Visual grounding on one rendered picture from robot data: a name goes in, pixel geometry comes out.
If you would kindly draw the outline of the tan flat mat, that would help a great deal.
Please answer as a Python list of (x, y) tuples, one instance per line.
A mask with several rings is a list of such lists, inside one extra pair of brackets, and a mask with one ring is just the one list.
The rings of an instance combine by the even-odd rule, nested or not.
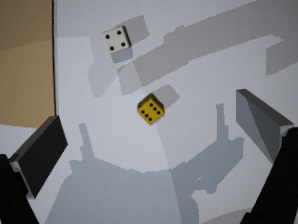
[(55, 115), (54, 0), (0, 0), (0, 124)]

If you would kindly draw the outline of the yellow die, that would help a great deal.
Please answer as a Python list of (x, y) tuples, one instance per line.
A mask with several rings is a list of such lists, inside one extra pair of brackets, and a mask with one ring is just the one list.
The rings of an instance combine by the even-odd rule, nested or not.
[(164, 105), (150, 93), (137, 104), (137, 113), (148, 123), (152, 124), (164, 113)]

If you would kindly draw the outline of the white die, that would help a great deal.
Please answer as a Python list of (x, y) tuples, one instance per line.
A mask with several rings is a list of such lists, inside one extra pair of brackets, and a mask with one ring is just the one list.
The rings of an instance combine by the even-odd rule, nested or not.
[(101, 34), (109, 55), (129, 49), (131, 42), (126, 27), (119, 26)]

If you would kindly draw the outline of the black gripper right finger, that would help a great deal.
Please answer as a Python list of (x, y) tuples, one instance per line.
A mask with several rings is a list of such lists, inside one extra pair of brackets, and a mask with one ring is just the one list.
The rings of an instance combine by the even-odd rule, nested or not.
[(247, 89), (236, 90), (236, 122), (273, 165), (251, 212), (245, 213), (240, 224), (294, 224), (298, 127)]

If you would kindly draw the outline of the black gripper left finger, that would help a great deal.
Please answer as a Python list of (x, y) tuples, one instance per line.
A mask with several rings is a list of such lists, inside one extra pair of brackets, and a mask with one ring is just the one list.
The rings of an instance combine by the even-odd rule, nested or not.
[(37, 197), (67, 145), (56, 115), (50, 116), (9, 159), (0, 154), (1, 224), (39, 224), (28, 200)]

